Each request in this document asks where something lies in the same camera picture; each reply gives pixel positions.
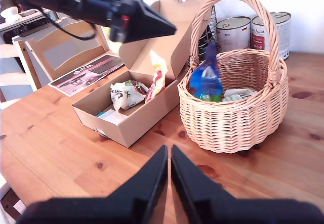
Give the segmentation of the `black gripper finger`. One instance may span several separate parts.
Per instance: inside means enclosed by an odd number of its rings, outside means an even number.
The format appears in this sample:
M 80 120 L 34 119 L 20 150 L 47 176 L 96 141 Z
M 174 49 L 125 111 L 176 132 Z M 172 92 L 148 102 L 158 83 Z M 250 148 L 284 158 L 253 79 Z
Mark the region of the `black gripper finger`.
M 163 145 L 128 181 L 108 197 L 108 223 L 148 223 L 168 178 Z
M 143 0 L 121 0 L 118 41 L 129 43 L 175 34 L 177 27 Z
M 234 223 L 226 208 L 235 198 L 176 145 L 171 149 L 171 177 L 190 223 Z

